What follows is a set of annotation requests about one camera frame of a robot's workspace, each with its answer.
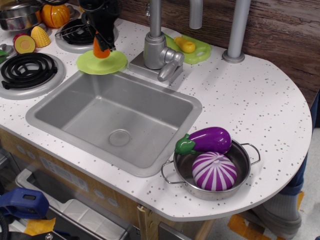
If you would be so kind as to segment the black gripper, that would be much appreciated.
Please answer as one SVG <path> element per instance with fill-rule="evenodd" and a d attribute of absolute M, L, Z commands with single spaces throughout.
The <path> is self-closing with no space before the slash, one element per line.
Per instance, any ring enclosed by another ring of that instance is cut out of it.
<path fill-rule="evenodd" d="M 94 36 L 101 51 L 115 51 L 116 35 L 114 33 L 114 23 L 119 14 L 107 8 L 100 8 L 94 11 L 85 11 L 82 14 L 82 22 L 94 29 Z"/>

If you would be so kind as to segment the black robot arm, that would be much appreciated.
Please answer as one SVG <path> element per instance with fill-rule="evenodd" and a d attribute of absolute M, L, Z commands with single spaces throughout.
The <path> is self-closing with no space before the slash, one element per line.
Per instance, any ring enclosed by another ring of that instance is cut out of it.
<path fill-rule="evenodd" d="M 117 0 L 80 0 L 79 6 L 84 10 L 81 23 L 73 27 L 63 27 L 58 34 L 61 37 L 70 36 L 76 27 L 87 30 L 96 42 L 94 50 L 105 54 L 112 53 L 115 47 L 115 21 L 120 15 L 121 5 Z"/>

